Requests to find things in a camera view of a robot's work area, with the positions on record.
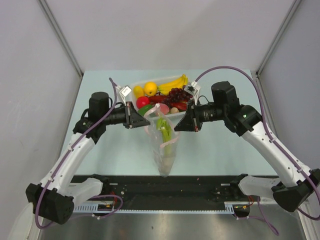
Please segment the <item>clear zip top bag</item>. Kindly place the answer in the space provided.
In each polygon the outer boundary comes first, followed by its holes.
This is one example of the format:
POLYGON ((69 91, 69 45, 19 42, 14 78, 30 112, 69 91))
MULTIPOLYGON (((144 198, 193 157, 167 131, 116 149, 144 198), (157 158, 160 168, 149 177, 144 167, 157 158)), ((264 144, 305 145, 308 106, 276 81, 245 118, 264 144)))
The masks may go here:
POLYGON ((176 159, 176 150, 178 146, 178 141, 180 139, 180 133, 174 130, 174 124, 173 122, 160 111, 160 104, 157 103, 155 106, 147 111, 144 115, 144 118, 150 121, 150 125, 144 127, 144 131, 149 137, 150 144, 151 144, 151 150, 153 152, 153 159, 155 162, 155 165, 157 166, 159 175, 162 177, 167 177, 170 175, 164 175, 160 172, 160 166, 161 166, 161 157, 163 156, 163 150, 162 148, 168 144, 172 144, 172 151, 173 151, 173 164, 176 159), (159 118, 164 118, 168 121, 168 123, 171 126, 172 129, 172 140, 169 142, 163 143, 162 142, 162 134, 157 130, 157 120, 159 118))

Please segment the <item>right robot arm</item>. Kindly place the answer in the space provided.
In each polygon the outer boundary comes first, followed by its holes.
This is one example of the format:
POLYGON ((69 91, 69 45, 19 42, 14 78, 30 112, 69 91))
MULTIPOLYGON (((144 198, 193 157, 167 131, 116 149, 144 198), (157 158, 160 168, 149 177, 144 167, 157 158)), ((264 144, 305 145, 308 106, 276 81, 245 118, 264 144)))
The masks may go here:
POLYGON ((310 169, 299 161, 271 133, 262 115, 252 106, 240 104, 236 89, 228 81, 211 86, 213 101, 187 103, 176 132, 198 132, 203 123, 223 121, 232 132, 251 144, 277 173, 276 178, 239 175, 232 182, 231 196, 242 201, 247 196, 275 200, 288 212, 296 211, 320 183, 319 169, 310 169))

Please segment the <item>white green celery stalk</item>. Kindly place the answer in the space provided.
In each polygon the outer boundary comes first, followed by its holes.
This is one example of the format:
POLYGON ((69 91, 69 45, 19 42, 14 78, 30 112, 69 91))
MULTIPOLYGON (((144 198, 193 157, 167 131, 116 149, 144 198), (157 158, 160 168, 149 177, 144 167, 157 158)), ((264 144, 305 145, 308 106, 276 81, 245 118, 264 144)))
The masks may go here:
MULTIPOLYGON (((156 123, 156 128, 159 132, 161 132, 163 143, 167 143, 172 140, 172 128, 166 119, 162 117, 159 118, 156 123)), ((159 170, 161 174, 168 175, 171 171, 174 161, 172 144, 164 146, 162 150, 163 155, 161 157, 161 164, 159 170)))

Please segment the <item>purple grape bunch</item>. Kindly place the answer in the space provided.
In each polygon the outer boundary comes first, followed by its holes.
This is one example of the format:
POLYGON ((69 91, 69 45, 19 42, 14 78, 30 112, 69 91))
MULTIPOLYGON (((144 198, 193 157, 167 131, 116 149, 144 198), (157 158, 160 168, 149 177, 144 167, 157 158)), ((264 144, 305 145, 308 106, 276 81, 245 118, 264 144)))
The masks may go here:
POLYGON ((193 96, 182 88, 172 88, 162 103, 170 106, 173 103, 186 103, 192 98, 193 96))

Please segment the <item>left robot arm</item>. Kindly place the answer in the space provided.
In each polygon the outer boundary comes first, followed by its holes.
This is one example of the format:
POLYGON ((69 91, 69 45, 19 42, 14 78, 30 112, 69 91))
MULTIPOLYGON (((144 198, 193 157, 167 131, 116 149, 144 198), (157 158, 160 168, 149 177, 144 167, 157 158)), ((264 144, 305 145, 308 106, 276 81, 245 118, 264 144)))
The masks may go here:
POLYGON ((119 107, 106 92, 95 92, 88 108, 75 124, 65 152, 38 184, 26 188, 27 200, 33 205, 35 220, 39 217, 56 224, 66 223, 74 209, 89 199, 105 200, 111 188, 102 176, 94 174, 84 182, 71 187, 70 183, 86 155, 106 132, 107 126, 122 124, 126 129, 149 126, 150 121, 140 115, 131 101, 119 107))

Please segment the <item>pink peach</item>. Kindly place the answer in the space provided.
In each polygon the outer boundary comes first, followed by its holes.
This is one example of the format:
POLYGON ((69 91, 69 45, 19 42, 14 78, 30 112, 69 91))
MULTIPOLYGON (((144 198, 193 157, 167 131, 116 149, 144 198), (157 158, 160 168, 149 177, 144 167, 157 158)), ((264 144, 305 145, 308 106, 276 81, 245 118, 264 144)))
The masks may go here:
POLYGON ((169 108, 166 104, 160 103, 159 106, 160 106, 160 111, 161 111, 164 115, 167 115, 167 114, 170 112, 170 108, 169 108))

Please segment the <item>yellow banana bunch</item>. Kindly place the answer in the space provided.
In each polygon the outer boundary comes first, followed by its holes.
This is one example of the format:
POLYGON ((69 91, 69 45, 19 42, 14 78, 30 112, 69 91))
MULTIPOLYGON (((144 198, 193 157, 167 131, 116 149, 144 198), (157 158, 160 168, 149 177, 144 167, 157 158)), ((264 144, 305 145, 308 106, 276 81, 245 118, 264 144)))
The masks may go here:
POLYGON ((181 77, 177 78, 176 80, 160 84, 157 87, 157 90, 162 95, 166 96, 169 94, 169 92, 172 89, 176 89, 176 88, 181 89, 183 86, 185 86, 188 83, 188 80, 189 80, 188 77, 185 74, 183 74, 181 77))

